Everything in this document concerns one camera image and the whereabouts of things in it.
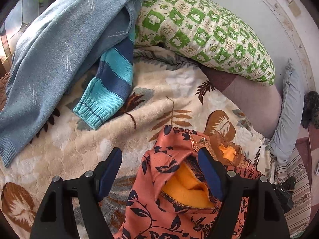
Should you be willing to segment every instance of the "sweater sleeve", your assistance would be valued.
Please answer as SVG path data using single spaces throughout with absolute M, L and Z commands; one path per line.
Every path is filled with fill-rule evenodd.
M 73 111 L 94 130 L 112 117 L 130 95 L 133 81 L 134 28 L 102 54 L 96 76 Z

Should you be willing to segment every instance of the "gray pillow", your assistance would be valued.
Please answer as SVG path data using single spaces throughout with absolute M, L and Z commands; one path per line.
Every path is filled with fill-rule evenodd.
M 289 58 L 284 76 L 284 95 L 277 128 L 271 139 L 271 152 L 280 164 L 285 163 L 295 148 L 305 96 L 302 76 Z

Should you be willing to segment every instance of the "beige blanket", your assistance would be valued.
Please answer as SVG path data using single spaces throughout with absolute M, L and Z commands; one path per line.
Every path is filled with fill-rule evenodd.
M 218 131 L 271 182 L 274 159 L 263 136 L 238 107 L 215 90 L 192 60 L 160 47 L 135 50 L 133 91 L 116 116 L 97 131 L 72 109 L 96 69 L 91 69 L 63 96 L 31 143 L 5 168 L 0 163 L 1 209 L 15 232 L 28 239 L 36 211 L 54 175 L 77 178 L 105 160 L 113 147 L 123 162 L 112 190 L 101 204 L 112 232 L 124 221 L 126 199 L 143 154 L 154 146 L 162 126 L 172 124 L 210 135 Z M 74 211 L 81 238 L 86 238 L 79 204 Z

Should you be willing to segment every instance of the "floral garment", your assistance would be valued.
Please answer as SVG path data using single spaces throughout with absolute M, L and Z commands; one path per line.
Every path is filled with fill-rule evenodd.
M 216 160 L 224 157 L 221 162 L 225 168 L 234 170 L 241 177 L 258 179 L 261 176 L 242 155 L 240 146 L 224 141 L 217 134 L 207 136 L 193 130 L 165 126 L 154 149 L 148 150 L 142 158 L 126 203 L 125 222 L 114 235 L 115 238 L 204 239 L 208 236 L 222 203 L 211 194 L 198 166 L 197 153 L 202 147 L 206 147 Z M 163 188 L 185 164 L 198 182 L 208 188 L 210 207 L 196 208 L 181 204 L 176 196 L 173 198 L 163 191 L 169 191 Z M 248 198 L 243 198 L 233 239 L 242 232 L 247 204 Z

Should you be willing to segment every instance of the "ribbed hem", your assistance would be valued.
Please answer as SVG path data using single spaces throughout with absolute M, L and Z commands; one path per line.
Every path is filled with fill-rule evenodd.
M 2 161 L 4 163 L 5 167 L 8 167 L 8 165 L 11 163 L 13 158 L 18 152 L 16 151 L 11 139 L 9 136 L 4 135 L 0 137 L 0 156 L 2 158 Z
M 83 119 L 91 128 L 97 130 L 108 119 L 109 114 L 88 96 L 82 96 L 73 112 Z

